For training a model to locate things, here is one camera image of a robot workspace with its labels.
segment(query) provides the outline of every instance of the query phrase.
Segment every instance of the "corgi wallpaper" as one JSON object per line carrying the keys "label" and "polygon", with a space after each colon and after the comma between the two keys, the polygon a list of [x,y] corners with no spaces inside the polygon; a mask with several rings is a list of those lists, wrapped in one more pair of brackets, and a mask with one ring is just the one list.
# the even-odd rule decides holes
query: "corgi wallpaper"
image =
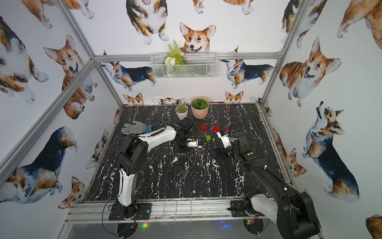
{"label": "corgi wallpaper", "polygon": [[313,25],[301,26],[268,98],[278,148],[324,238],[382,238],[381,2],[312,0],[321,7],[303,22]]}

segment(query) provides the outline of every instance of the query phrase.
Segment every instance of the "dog illustration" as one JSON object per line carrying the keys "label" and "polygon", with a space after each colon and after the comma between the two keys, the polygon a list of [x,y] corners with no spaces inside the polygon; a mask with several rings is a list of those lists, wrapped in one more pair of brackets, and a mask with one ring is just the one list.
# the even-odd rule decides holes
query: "dog illustration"
{"label": "dog illustration", "polygon": [[[249,99],[250,99],[251,102],[253,102],[253,103],[260,103],[260,101],[261,101],[261,98],[259,98],[259,97],[254,97],[254,96],[251,96]],[[269,108],[268,101],[265,102],[265,104],[264,104],[264,109],[265,109],[265,111],[267,112],[267,115],[268,115],[269,117],[271,117],[271,116],[272,116],[272,110],[270,110],[270,108]]]}
{"label": "dog illustration", "polygon": [[366,227],[373,239],[382,239],[382,216],[366,218]]}
{"label": "dog illustration", "polygon": [[170,38],[165,34],[167,3],[166,0],[127,0],[127,15],[137,30],[143,34],[145,45],[151,44],[151,34],[158,33],[162,41]]}
{"label": "dog illustration", "polygon": [[59,209],[71,208],[73,203],[78,203],[81,201],[85,194],[85,184],[80,182],[76,177],[72,177],[72,191],[65,200],[63,200]]}
{"label": "dog illustration", "polygon": [[[328,0],[310,0],[311,4],[309,6],[309,14],[304,18],[303,23],[298,32],[297,47],[300,49],[302,46],[303,37],[308,33],[309,29],[317,22],[318,17],[320,16],[326,2]],[[298,5],[300,0],[291,0],[288,6],[285,9],[283,17],[283,28],[282,32],[286,32],[284,38],[281,40],[281,43],[284,43],[287,39],[290,27],[295,18]]]}
{"label": "dog illustration", "polygon": [[293,95],[297,98],[298,106],[301,107],[301,100],[318,86],[325,74],[332,73],[340,65],[341,59],[327,59],[321,53],[320,40],[317,37],[313,43],[310,57],[305,63],[288,63],[280,72],[281,82],[289,88],[288,99],[292,100]]}
{"label": "dog illustration", "polygon": [[133,85],[145,80],[151,81],[152,86],[155,86],[157,82],[151,67],[124,68],[119,62],[102,62],[101,66],[107,70],[115,82],[129,88],[129,91],[133,90],[131,88]]}
{"label": "dog illustration", "polygon": [[345,202],[355,202],[360,198],[357,181],[342,162],[332,144],[335,134],[345,134],[340,123],[337,122],[337,116],[343,110],[335,111],[325,107],[321,101],[316,111],[317,120],[306,135],[303,157],[311,157],[326,176],[333,181],[332,191],[324,189],[328,196]]}
{"label": "dog illustration", "polygon": [[260,78],[262,81],[259,85],[264,84],[270,76],[273,70],[271,65],[246,65],[244,60],[221,60],[227,65],[227,78],[232,81],[233,88],[236,89],[240,83],[247,82]]}
{"label": "dog illustration", "polygon": [[[73,38],[67,35],[66,45],[59,50],[44,47],[44,51],[51,59],[62,66],[65,72],[65,78],[62,83],[62,90],[64,90],[84,65],[81,57],[76,52]],[[77,88],[76,92],[64,105],[64,110],[70,118],[78,118],[79,114],[85,109],[84,104],[86,100],[94,100],[94,96],[91,93],[93,87],[97,87],[97,85],[98,83],[93,82],[90,75],[85,78],[82,85]]]}
{"label": "dog illustration", "polygon": [[0,203],[34,203],[48,192],[51,196],[56,189],[60,193],[62,185],[58,176],[67,148],[75,148],[77,152],[78,145],[73,132],[63,126],[50,136],[44,149],[31,164],[13,171],[0,188]]}
{"label": "dog illustration", "polygon": [[236,95],[233,95],[231,93],[229,93],[228,91],[225,92],[225,101],[220,101],[220,102],[211,102],[210,103],[240,103],[241,102],[241,98],[244,94],[244,91],[240,92],[239,94],[236,94]]}
{"label": "dog illustration", "polygon": [[87,169],[90,169],[90,168],[93,168],[93,167],[96,166],[96,164],[98,162],[98,159],[101,156],[102,151],[103,151],[103,149],[105,147],[107,138],[108,138],[108,131],[107,131],[107,129],[105,129],[104,130],[104,134],[102,135],[101,140],[98,142],[97,146],[95,147],[93,156],[90,158],[90,160],[86,164],[86,168]]}
{"label": "dog illustration", "polygon": [[[53,0],[21,0],[28,10],[47,28],[52,28],[49,19],[45,16],[44,5],[54,6]],[[92,19],[94,13],[87,7],[89,0],[64,0],[69,9],[80,10],[87,18]]]}
{"label": "dog illustration", "polygon": [[371,29],[374,41],[382,49],[382,1],[381,0],[352,0],[345,11],[337,36],[343,38],[349,26],[365,18],[366,26]]}
{"label": "dog illustration", "polygon": [[[196,12],[199,14],[202,14],[204,12],[203,10],[204,0],[193,0],[193,1],[194,1],[194,7]],[[245,15],[250,14],[253,10],[253,7],[251,6],[251,3],[253,2],[253,0],[223,0],[223,1],[231,5],[240,5]]]}
{"label": "dog illustration", "polygon": [[203,31],[195,31],[184,25],[179,24],[180,31],[186,39],[185,45],[181,48],[184,53],[209,52],[210,40],[216,32],[216,26],[211,25]]}
{"label": "dog illustration", "polygon": [[9,97],[18,92],[27,104],[33,104],[36,96],[29,89],[29,79],[34,77],[39,82],[45,82],[49,76],[37,70],[24,43],[1,16],[0,36],[0,91]]}
{"label": "dog illustration", "polygon": [[292,150],[292,152],[290,153],[290,155],[288,155],[287,152],[284,149],[283,143],[281,142],[281,138],[278,135],[278,132],[275,129],[273,129],[273,132],[275,133],[276,140],[277,140],[277,143],[278,143],[278,147],[281,150],[281,152],[283,153],[284,158],[285,158],[285,162],[286,162],[286,164],[287,164],[287,166],[289,168],[289,171],[293,174],[293,176],[294,177],[298,177],[301,174],[306,173],[306,169],[303,166],[299,165],[298,162],[297,162],[297,159],[296,159],[296,148],[294,148]]}
{"label": "dog illustration", "polygon": [[144,105],[141,93],[139,93],[136,97],[130,97],[125,94],[123,95],[123,97],[127,100],[126,106]]}
{"label": "dog illustration", "polygon": [[185,104],[187,103],[187,99],[174,99],[174,98],[164,98],[161,99],[159,97],[153,97],[151,98],[154,105],[161,105],[161,104]]}

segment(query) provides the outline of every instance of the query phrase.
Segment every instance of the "succulent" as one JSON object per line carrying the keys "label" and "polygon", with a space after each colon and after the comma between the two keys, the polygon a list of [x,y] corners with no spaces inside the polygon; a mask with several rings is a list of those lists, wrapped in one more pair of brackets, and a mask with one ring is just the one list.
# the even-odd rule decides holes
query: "succulent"
{"label": "succulent", "polygon": [[191,105],[194,109],[205,109],[208,106],[208,102],[205,101],[204,99],[198,98],[198,99],[194,99],[191,102]]}

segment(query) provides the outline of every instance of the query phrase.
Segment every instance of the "corgi paw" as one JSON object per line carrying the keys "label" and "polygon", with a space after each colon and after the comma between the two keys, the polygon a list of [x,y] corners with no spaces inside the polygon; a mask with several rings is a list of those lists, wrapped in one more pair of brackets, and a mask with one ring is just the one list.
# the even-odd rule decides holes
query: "corgi paw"
{"label": "corgi paw", "polygon": [[168,35],[166,35],[166,34],[163,34],[163,36],[161,36],[161,35],[159,35],[159,38],[162,40],[162,41],[169,41],[169,37],[168,37]]}

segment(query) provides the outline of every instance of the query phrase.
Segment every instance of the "wire basket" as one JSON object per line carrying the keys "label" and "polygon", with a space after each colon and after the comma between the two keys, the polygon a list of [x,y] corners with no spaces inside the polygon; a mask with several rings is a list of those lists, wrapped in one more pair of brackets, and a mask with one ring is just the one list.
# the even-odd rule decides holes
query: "wire basket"
{"label": "wire basket", "polygon": [[185,65],[165,65],[166,53],[151,54],[155,79],[201,79],[216,77],[216,53],[186,53]]}

